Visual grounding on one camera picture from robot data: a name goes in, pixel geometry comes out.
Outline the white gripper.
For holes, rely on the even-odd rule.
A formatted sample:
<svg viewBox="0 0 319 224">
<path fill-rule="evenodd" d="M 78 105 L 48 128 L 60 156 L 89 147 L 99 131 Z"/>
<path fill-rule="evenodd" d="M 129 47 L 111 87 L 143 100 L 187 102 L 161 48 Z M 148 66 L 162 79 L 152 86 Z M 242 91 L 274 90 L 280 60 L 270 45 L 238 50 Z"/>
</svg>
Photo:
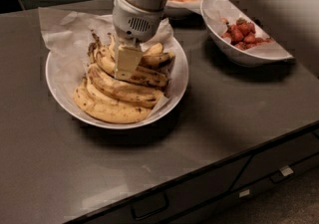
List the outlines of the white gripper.
<svg viewBox="0 0 319 224">
<path fill-rule="evenodd" d="M 146 42 L 157 32 L 163 15 L 163 0 L 115 0 L 113 24 L 122 39 Z M 143 52 L 119 45 L 116 49 L 115 77 L 129 79 L 137 69 Z"/>
</svg>

